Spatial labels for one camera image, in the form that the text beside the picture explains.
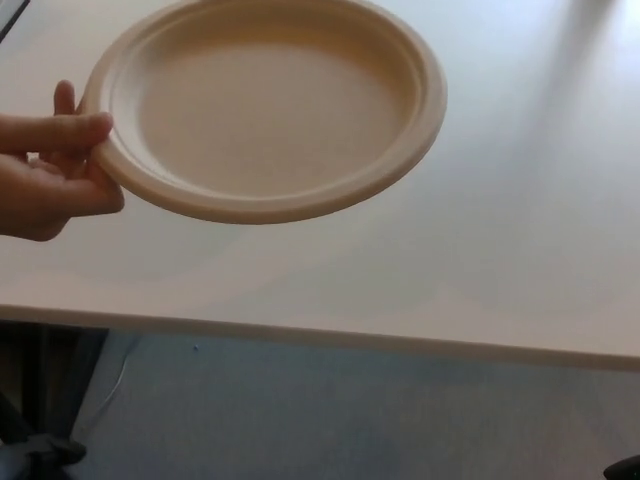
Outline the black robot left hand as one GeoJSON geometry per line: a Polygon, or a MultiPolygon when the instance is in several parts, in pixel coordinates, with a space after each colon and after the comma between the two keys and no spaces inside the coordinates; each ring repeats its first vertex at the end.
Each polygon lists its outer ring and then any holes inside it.
{"type": "Polygon", "coordinates": [[[86,447],[73,439],[51,434],[33,435],[26,442],[27,469],[22,478],[72,480],[66,468],[79,463],[86,454],[86,447]]]}

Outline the person's bare hand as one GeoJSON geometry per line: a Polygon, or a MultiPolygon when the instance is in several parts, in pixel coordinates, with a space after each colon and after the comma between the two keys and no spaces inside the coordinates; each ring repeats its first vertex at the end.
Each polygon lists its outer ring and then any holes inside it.
{"type": "Polygon", "coordinates": [[[56,85],[49,116],[1,116],[1,234],[35,242],[66,224],[120,212],[120,185],[91,158],[112,117],[82,114],[72,83],[56,85]]]}

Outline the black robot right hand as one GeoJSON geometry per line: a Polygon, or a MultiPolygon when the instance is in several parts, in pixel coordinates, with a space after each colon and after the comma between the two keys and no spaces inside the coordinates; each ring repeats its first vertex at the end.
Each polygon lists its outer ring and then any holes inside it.
{"type": "Polygon", "coordinates": [[[606,480],[640,480],[640,456],[619,460],[603,471],[606,480]]]}

